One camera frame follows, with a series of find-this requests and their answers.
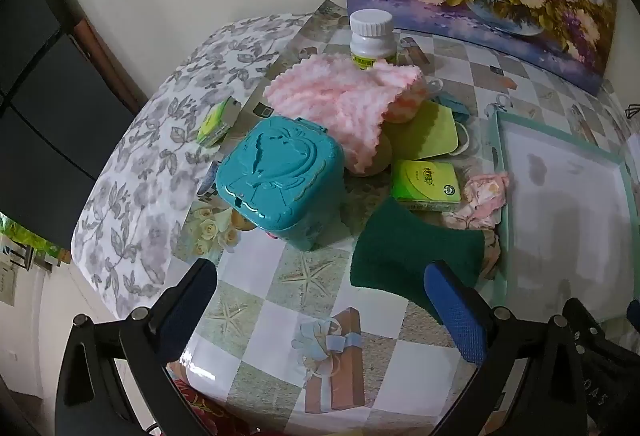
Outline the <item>pink floral scrunchie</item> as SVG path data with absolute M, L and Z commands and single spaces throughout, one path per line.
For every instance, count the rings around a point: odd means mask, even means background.
M 492 279 L 501 255 L 497 227 L 506 205 L 509 187 L 506 172 L 471 177 L 463 187 L 460 206 L 453 212 L 443 212 L 442 222 L 457 230 L 478 230 L 484 236 L 484 256 L 480 278 Z

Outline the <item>lime green cloth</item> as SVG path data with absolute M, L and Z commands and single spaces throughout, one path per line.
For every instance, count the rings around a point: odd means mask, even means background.
M 424 101 L 414 118 L 402 124 L 386 123 L 383 133 L 390 140 L 393 156 L 400 160 L 424 160 L 457 150 L 459 137 L 452 111 Z

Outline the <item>blue face mask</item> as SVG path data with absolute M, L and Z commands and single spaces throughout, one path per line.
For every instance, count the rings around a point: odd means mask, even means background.
M 428 98 L 451 111 L 458 135 L 458 146 L 453 152 L 450 152 L 450 156 L 460 156 L 469 149 L 471 142 L 469 131 L 465 127 L 465 122 L 470 118 L 468 108 L 444 91 L 444 82 L 440 78 L 429 78 L 426 82 L 426 89 Z

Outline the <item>pink fluffy cloth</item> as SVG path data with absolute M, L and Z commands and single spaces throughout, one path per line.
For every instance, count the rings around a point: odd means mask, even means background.
M 278 75 L 262 96 L 278 115 L 303 118 L 328 130 L 343 148 L 345 166 L 354 174 L 372 165 L 382 125 L 398 100 L 408 109 L 422 94 L 417 66 L 378 60 L 360 69 L 341 54 L 313 55 Z

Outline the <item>teal rimmed white tray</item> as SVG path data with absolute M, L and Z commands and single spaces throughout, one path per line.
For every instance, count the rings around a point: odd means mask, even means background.
M 639 217 L 624 159 L 506 112 L 491 117 L 488 137 L 509 185 L 484 297 L 525 320 L 547 320 L 571 297 L 599 321 L 622 316 L 639 295 Z

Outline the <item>grey floral blanket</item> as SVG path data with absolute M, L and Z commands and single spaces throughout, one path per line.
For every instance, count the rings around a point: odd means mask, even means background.
M 117 319 L 168 285 L 181 226 L 213 151 L 196 141 L 229 97 L 244 104 L 306 14 L 235 21 L 204 40 L 160 85 L 119 139 L 82 209 L 72 260 Z

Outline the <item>checkered printed tablecloth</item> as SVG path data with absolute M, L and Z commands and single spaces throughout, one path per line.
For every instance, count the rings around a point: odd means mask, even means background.
M 624 150 L 636 123 L 610 82 L 589 95 L 558 76 L 495 50 L 431 34 L 401 34 L 399 60 L 420 66 L 434 90 L 470 111 L 452 162 L 460 180 L 492 169 L 488 120 L 501 108 Z M 186 350 L 171 366 L 207 422 L 231 413 L 256 430 L 325 435 L 426 435 L 470 378 L 447 331 L 423 308 L 389 292 L 357 288 L 350 265 L 360 232 L 387 198 L 386 174 L 347 176 L 340 216 L 308 252 L 245 226 L 217 200 L 195 203 L 183 225 L 180 262 L 210 257 L 219 283 Z M 363 386 L 346 410 L 310 412 L 317 379 L 292 343 L 298 328 L 356 312 Z

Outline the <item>dark cabinet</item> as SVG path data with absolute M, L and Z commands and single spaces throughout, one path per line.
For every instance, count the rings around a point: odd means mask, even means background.
M 1 0 L 1 211 L 63 248 L 140 109 L 76 0 Z

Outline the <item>teal plastic box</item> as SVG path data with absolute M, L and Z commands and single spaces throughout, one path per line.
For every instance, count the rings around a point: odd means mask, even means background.
M 328 131 L 303 118 L 260 121 L 216 171 L 218 196 L 242 217 L 310 251 L 345 197 L 345 156 Z

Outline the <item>small green tissue pack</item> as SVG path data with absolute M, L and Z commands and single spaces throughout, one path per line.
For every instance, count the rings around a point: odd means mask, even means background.
M 233 97 L 228 97 L 213 106 L 198 130 L 196 142 L 204 148 L 212 148 L 218 144 L 232 129 L 241 109 L 241 104 Z

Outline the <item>white pill bottle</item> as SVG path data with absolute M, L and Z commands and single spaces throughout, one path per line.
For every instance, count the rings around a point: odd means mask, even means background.
M 349 16 L 349 49 L 352 61 L 360 69 L 369 69 L 378 61 L 397 63 L 397 40 L 393 16 L 381 9 L 360 9 Z

